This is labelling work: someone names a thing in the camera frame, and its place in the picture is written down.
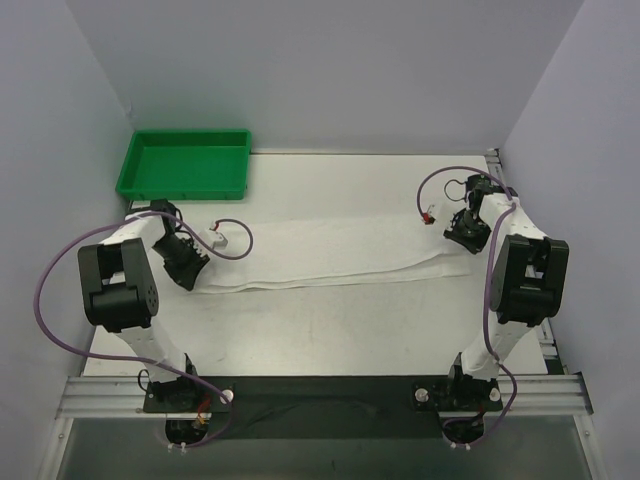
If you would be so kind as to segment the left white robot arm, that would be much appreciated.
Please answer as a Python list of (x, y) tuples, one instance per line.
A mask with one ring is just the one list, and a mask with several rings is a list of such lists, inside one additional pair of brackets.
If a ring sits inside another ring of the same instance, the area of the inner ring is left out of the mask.
[(190, 375), (196, 369), (154, 317), (159, 294), (148, 260), (150, 251), (163, 260), (169, 278), (186, 291), (209, 263), (191, 237), (181, 238), (177, 207), (167, 200), (130, 212), (129, 224), (99, 244), (79, 249), (77, 258), (84, 310), (94, 326), (101, 326), (125, 342), (139, 357), (148, 358), (148, 392), (181, 412), (195, 409), (204, 388), (189, 377), (162, 369), (162, 364)]

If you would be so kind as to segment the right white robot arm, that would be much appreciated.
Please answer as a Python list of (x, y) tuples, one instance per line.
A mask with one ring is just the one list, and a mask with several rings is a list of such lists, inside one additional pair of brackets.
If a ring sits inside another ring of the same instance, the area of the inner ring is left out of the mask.
[(499, 399), (496, 378), (518, 342), (560, 308), (569, 246), (542, 232), (521, 207), (489, 177), (465, 182), (466, 207), (457, 212), (444, 237), (472, 254), (489, 248), (480, 333), (461, 352), (443, 385), (452, 408), (477, 399)]

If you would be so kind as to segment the white towel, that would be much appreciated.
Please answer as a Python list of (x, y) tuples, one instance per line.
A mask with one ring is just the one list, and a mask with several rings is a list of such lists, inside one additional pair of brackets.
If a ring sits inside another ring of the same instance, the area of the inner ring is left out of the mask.
[(238, 259), (247, 235), (225, 226), (222, 251), (232, 259), (213, 259), (195, 290), (223, 294), (469, 275), (469, 254), (442, 231), (442, 224), (426, 226), (413, 215), (258, 223), (251, 228), (251, 253)]

